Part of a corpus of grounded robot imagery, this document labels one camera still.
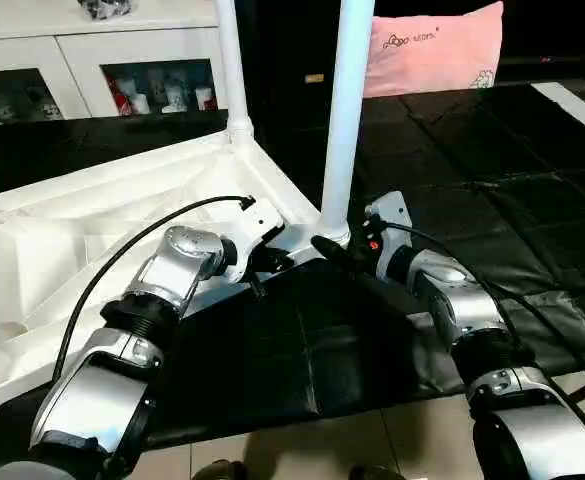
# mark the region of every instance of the bottle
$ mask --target bottle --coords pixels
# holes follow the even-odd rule
[[[114,78],[110,75],[105,76],[108,86],[110,87],[110,92],[112,92],[112,98],[114,98],[114,103],[116,104],[116,108],[119,111],[119,115],[121,116],[128,116],[132,115],[132,108],[130,107],[130,103],[128,99],[125,98],[125,95],[121,93],[119,87],[116,86],[116,82]]]

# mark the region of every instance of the white frame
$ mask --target white frame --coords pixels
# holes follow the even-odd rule
[[[36,68],[64,119],[90,113],[54,37],[0,40],[0,72]]]
[[[227,108],[217,28],[143,30],[57,37],[93,117],[119,112],[101,65],[209,59],[219,108]]]

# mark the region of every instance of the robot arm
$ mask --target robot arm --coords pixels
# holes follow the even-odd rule
[[[29,461],[0,468],[0,480],[122,478],[134,469],[155,406],[152,381],[198,284],[213,276],[246,278],[256,247],[283,229],[265,200],[257,201],[225,236],[169,228],[122,297],[107,303],[106,320],[41,405]]]
[[[496,303],[454,258],[412,248],[403,197],[366,209],[371,260],[363,270],[407,287],[427,305],[467,388],[474,444],[487,480],[551,480],[585,475],[585,425],[510,335]],[[331,258],[325,239],[313,244]]]

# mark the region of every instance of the pink pillow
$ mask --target pink pillow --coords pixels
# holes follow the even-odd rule
[[[494,84],[503,3],[458,17],[374,17],[365,97]]]

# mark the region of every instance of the black mat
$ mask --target black mat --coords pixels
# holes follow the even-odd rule
[[[179,140],[161,121],[151,120],[157,135]],[[97,122],[103,129],[111,122],[117,141],[127,141],[118,120]],[[326,130],[266,134],[270,155],[318,203]],[[394,189],[404,192],[416,227],[527,295],[585,354],[583,125],[531,87],[368,100],[350,210],[355,241],[363,206]],[[352,279],[323,261],[267,288],[265,302],[248,291],[183,325],[148,448],[461,391],[430,320],[406,317],[420,308],[401,290]],[[533,318],[507,308],[542,366],[553,374],[575,369]],[[1,407],[0,439],[12,441],[0,462],[25,451],[25,427],[43,395]]]

